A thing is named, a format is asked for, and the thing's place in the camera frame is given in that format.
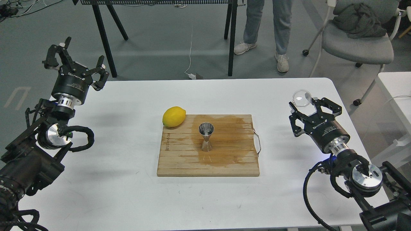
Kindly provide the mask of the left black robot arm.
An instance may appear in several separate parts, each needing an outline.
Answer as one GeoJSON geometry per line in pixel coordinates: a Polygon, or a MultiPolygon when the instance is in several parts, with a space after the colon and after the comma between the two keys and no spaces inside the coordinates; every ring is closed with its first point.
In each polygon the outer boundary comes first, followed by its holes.
{"type": "Polygon", "coordinates": [[[58,67],[58,77],[51,92],[53,100],[41,98],[34,109],[25,110],[27,129],[6,146],[1,157],[5,166],[0,171],[1,230],[17,226],[23,231],[45,231],[39,225],[37,210],[19,210],[24,196],[33,196],[64,171],[65,155],[91,148],[94,133],[88,127],[68,126],[75,106],[85,102],[89,87],[102,90],[109,72],[104,56],[89,69],[72,60],[68,54],[71,38],[53,44],[43,61],[46,69],[58,67]]]}

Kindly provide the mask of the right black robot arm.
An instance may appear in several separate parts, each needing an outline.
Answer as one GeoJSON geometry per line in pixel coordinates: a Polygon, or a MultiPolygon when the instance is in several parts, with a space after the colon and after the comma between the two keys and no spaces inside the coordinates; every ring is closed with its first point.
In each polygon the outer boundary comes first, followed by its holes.
{"type": "Polygon", "coordinates": [[[328,159],[311,168],[303,184],[303,198],[310,214],[316,221],[332,231],[312,209],[307,197],[307,184],[315,171],[330,175],[333,188],[346,198],[354,198],[361,208],[361,221],[368,231],[409,231],[411,229],[410,182],[388,161],[381,167],[371,164],[347,143],[349,134],[335,120],[342,107],[327,98],[312,98],[316,113],[310,116],[297,110],[289,102],[292,114],[289,120],[295,137],[308,134],[328,159]],[[379,192],[382,185],[388,187],[394,198],[378,207],[371,206],[366,198],[379,192]]]}

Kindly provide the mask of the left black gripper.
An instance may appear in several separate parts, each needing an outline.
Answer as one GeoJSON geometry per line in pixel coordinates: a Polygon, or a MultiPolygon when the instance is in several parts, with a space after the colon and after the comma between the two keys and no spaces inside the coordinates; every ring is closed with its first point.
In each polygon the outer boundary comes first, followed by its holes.
{"type": "Polygon", "coordinates": [[[51,96],[59,99],[62,96],[73,98],[75,105],[82,105],[88,93],[89,86],[95,91],[100,91],[109,77],[109,72],[105,70],[104,56],[101,55],[96,67],[88,69],[81,64],[74,62],[68,54],[68,45],[71,37],[67,37],[64,43],[52,44],[47,51],[46,59],[42,61],[46,69],[58,67],[58,77],[51,92],[51,96]],[[92,75],[98,74],[99,80],[95,81],[92,75]]]}

